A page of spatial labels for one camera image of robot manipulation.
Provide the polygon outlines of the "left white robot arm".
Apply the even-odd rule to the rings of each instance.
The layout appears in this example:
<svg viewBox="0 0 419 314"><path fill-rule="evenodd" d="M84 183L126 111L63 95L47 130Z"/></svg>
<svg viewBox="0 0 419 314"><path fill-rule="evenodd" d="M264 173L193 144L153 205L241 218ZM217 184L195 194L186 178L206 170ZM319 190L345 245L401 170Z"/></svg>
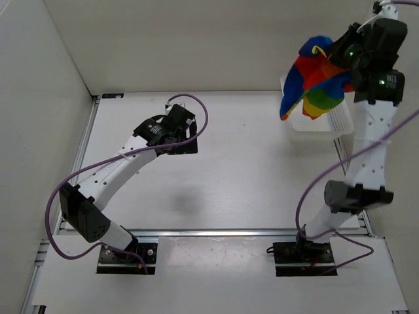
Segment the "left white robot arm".
<svg viewBox="0 0 419 314"><path fill-rule="evenodd" d="M109 220L102 211L117 191L139 170L162 154L176 154L175 147L145 152L143 147L162 146L187 139L187 131L196 134L195 115L179 104L166 114L146 119L118 151L118 160L101 166L75 186L66 183L60 188L62 215L89 243L101 241L115 248L123 262L136 257L137 240L122 226Z"/></svg>

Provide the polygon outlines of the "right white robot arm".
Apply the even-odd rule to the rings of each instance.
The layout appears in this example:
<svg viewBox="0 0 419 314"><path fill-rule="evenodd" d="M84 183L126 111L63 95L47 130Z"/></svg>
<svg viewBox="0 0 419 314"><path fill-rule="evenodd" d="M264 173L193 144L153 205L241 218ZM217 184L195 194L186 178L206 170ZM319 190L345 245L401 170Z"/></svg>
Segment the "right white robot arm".
<svg viewBox="0 0 419 314"><path fill-rule="evenodd" d="M406 23L377 18L367 26L353 24L332 45L332 64L343 65L352 74L354 145L345 179L328 181L323 207L310 222L297 226L294 253L301 261L315 257L350 218L393 200L384 175L386 140L403 97L405 76L393 66L406 36Z"/></svg>

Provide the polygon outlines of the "rainbow striped shorts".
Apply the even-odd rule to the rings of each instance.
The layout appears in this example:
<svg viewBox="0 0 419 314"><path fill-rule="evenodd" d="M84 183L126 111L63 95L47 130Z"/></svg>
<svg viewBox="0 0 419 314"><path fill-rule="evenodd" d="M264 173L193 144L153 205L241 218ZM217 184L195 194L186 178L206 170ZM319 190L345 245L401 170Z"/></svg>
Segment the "rainbow striped shorts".
<svg viewBox="0 0 419 314"><path fill-rule="evenodd" d="M287 120L302 103L302 114L315 120L340 105L346 93L353 92L352 73L329 60L333 41L318 35L300 48L283 86L280 119Z"/></svg>

